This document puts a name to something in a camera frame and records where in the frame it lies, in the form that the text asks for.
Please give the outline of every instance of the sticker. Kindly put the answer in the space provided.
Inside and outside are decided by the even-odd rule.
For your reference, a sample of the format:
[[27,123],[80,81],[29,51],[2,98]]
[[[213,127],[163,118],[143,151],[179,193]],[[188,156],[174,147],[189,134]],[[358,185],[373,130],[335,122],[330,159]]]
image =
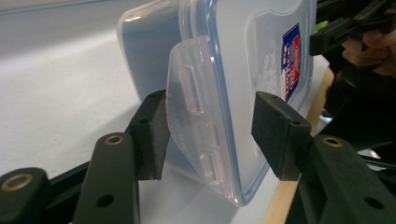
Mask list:
[[297,88],[300,77],[300,28],[298,23],[283,35],[282,91],[287,102]]

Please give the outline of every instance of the transparent plastic container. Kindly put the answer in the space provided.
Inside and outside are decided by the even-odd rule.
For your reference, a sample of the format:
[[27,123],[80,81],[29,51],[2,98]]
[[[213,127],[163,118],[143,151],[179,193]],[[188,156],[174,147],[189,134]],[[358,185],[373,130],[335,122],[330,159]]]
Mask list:
[[[168,41],[170,36],[161,36],[167,48],[177,41],[170,55],[153,56],[169,60],[166,105],[175,140],[171,145],[176,143],[218,195],[235,205],[246,205],[269,169],[251,136],[255,92],[271,92],[296,110],[301,107],[312,74],[307,48],[316,1],[157,1],[126,14],[132,18],[131,14],[142,11],[150,11],[142,24],[177,18],[165,28],[169,31],[177,22],[179,36],[172,37],[174,42]],[[158,32],[145,28],[146,35]],[[148,94],[139,88],[153,87],[139,85],[153,68],[136,73],[142,64],[125,54],[139,94]],[[155,88],[164,84],[161,81]]]

